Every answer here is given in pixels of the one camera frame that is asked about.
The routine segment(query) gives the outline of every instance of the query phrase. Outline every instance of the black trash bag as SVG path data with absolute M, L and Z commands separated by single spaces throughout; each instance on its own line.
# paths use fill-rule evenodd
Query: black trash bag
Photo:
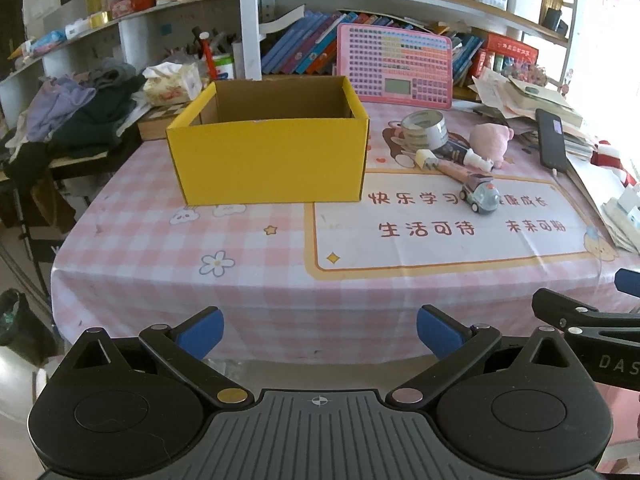
M 0 346 L 37 367 L 57 355 L 53 334 L 31 311 L 27 297 L 14 288 L 0 294 Z

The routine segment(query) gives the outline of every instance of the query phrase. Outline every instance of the gray ribbed plate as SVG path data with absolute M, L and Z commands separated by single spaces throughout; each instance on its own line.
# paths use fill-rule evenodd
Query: gray ribbed plate
M 176 462 L 140 480 L 497 480 L 447 449 L 418 413 L 374 392 L 267 391 L 220 413 Z M 595 480 L 584 471 L 570 480 Z M 66 480 L 49 473 L 42 480 Z

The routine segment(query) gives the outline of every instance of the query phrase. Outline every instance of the white sign print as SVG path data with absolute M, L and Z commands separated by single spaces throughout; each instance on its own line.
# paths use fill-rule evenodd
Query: white sign print
M 551 183 L 494 180 L 487 215 L 440 174 L 367 173 L 359 203 L 314 205 L 316 264 L 366 270 L 584 253 L 587 225 Z

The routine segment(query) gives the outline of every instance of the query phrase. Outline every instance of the black phone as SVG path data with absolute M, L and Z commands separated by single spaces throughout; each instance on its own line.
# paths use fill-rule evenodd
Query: black phone
M 540 164 L 546 168 L 566 173 L 567 161 L 564 148 L 562 119 L 545 110 L 536 110 Z

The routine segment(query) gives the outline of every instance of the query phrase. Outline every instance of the pink plush toy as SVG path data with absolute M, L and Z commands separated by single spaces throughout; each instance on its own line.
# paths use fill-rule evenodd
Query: pink plush toy
M 507 142 L 513 139 L 513 130 L 500 124 L 478 124 L 471 130 L 469 144 L 482 158 L 488 158 L 494 162 L 494 168 L 502 167 L 504 152 L 507 151 Z

